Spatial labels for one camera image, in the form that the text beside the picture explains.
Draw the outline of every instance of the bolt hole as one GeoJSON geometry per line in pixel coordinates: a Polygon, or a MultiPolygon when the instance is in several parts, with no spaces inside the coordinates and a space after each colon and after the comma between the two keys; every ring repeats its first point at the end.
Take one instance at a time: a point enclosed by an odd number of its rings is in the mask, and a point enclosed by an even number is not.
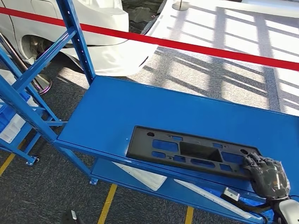
{"type": "Polygon", "coordinates": [[[245,155],[248,155],[248,154],[248,152],[247,152],[246,150],[245,150],[245,149],[241,149],[240,150],[242,154],[245,154],[245,155]]]}
{"type": "Polygon", "coordinates": [[[150,136],[150,137],[154,137],[155,136],[155,134],[153,133],[153,132],[147,132],[147,135],[150,136]]]}

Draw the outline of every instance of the white part on lower shelf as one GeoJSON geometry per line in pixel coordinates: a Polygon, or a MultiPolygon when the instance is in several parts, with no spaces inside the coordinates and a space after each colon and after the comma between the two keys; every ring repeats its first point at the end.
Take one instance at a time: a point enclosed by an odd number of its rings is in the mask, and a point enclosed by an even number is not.
{"type": "Polygon", "coordinates": [[[184,187],[186,187],[186,188],[189,188],[190,190],[193,190],[194,192],[196,192],[198,194],[200,194],[202,196],[204,196],[205,198],[208,198],[208,199],[209,199],[211,201],[213,201],[213,202],[215,202],[217,204],[221,205],[222,207],[224,207],[226,209],[229,209],[229,210],[230,210],[232,212],[234,212],[234,213],[238,214],[239,216],[242,216],[243,218],[247,218],[247,219],[248,219],[248,218],[262,219],[262,217],[256,217],[256,216],[251,215],[251,214],[250,214],[248,212],[243,211],[243,210],[239,209],[239,208],[238,208],[236,206],[234,206],[233,204],[227,202],[227,201],[225,201],[225,200],[223,200],[222,198],[215,196],[214,194],[211,194],[210,192],[208,192],[206,190],[202,189],[200,187],[198,187],[196,185],[192,184],[192,183],[187,183],[187,182],[183,182],[183,181],[180,181],[180,180],[176,180],[176,179],[174,179],[174,181],[177,182],[177,183],[181,184],[181,185],[183,185],[184,187]]]}
{"type": "Polygon", "coordinates": [[[141,169],[137,169],[137,168],[133,168],[133,167],[129,167],[129,166],[125,166],[122,164],[119,164],[116,163],[116,166],[136,178],[138,181],[140,181],[141,183],[146,185],[148,188],[150,188],[151,190],[153,191],[157,191],[159,188],[160,188],[165,180],[166,176],[162,176],[159,174],[154,174],[145,170],[141,170],[141,169]]]}
{"type": "Polygon", "coordinates": [[[14,84],[16,81],[16,79],[14,77],[14,75],[8,70],[1,69],[0,76],[2,76],[5,81],[8,82],[10,85],[14,84]]]}
{"type": "MultiPolygon", "coordinates": [[[[29,106],[39,106],[33,101],[32,97],[27,100],[29,106]]],[[[0,133],[0,139],[5,140],[7,143],[11,143],[26,123],[23,118],[18,114],[15,114],[3,131],[0,133]]]]}

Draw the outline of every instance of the yellow floor line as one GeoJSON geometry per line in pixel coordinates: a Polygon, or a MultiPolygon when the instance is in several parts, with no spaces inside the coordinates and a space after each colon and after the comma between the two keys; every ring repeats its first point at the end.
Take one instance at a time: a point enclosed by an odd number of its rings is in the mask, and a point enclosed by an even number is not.
{"type": "MultiPolygon", "coordinates": [[[[23,144],[25,144],[25,139],[23,139],[20,145],[17,147],[18,149],[20,149],[23,144]]],[[[2,166],[0,167],[0,176],[2,175],[3,172],[8,168],[8,166],[14,158],[15,154],[11,153],[9,155],[5,163],[2,164],[2,166]]]]}
{"type": "Polygon", "coordinates": [[[8,168],[8,166],[14,158],[14,156],[15,155],[14,153],[11,153],[5,160],[5,163],[2,164],[2,166],[0,167],[0,176],[2,175],[2,173],[5,171],[6,168],[8,168]]]}
{"type": "Polygon", "coordinates": [[[101,215],[99,218],[99,221],[97,224],[104,224],[106,216],[108,215],[109,209],[110,208],[111,203],[113,200],[114,194],[116,191],[116,188],[118,186],[116,184],[112,184],[110,187],[110,190],[109,191],[108,195],[106,196],[106,199],[105,201],[105,204],[103,205],[101,215]]]}
{"type": "Polygon", "coordinates": [[[185,224],[192,224],[193,219],[194,208],[188,206],[186,209],[185,224]]]}

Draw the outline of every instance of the red barrier tape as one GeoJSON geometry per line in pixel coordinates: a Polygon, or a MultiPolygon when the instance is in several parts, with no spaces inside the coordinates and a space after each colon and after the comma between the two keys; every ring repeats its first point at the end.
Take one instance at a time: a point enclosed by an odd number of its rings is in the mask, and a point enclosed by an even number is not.
{"type": "MultiPolygon", "coordinates": [[[[63,20],[55,19],[48,16],[42,16],[42,15],[36,15],[32,13],[26,13],[14,9],[0,7],[0,13],[29,19],[29,20],[49,23],[57,26],[65,26],[63,20]]],[[[273,59],[269,57],[262,57],[262,56],[249,55],[249,54],[233,52],[227,50],[208,48],[208,47],[198,46],[198,45],[189,44],[189,43],[182,43],[182,42],[160,39],[160,38],[156,38],[151,36],[127,33],[127,32],[108,29],[108,28],[96,27],[88,24],[81,24],[81,28],[84,31],[88,31],[92,33],[119,37],[119,38],[129,39],[134,41],[140,41],[145,43],[157,44],[168,48],[187,50],[187,51],[215,56],[215,57],[234,59],[238,61],[244,61],[244,62],[261,64],[261,65],[271,66],[271,67],[299,71],[299,63],[296,63],[296,62],[288,62],[288,61],[273,59]]]]}

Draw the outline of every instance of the white car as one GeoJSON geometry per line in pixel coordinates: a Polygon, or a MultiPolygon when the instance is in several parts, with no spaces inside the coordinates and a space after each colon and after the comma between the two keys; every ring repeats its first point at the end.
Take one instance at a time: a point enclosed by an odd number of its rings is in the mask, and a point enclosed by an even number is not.
{"type": "MultiPolygon", "coordinates": [[[[72,0],[80,23],[163,37],[171,0],[72,0]]],[[[62,19],[56,0],[0,0],[0,7],[62,19]]],[[[0,32],[32,64],[64,27],[0,14],[0,32]]],[[[142,69],[157,45],[83,32],[98,75],[129,76],[142,69]]],[[[79,65],[72,42],[61,52],[79,65]]]]}

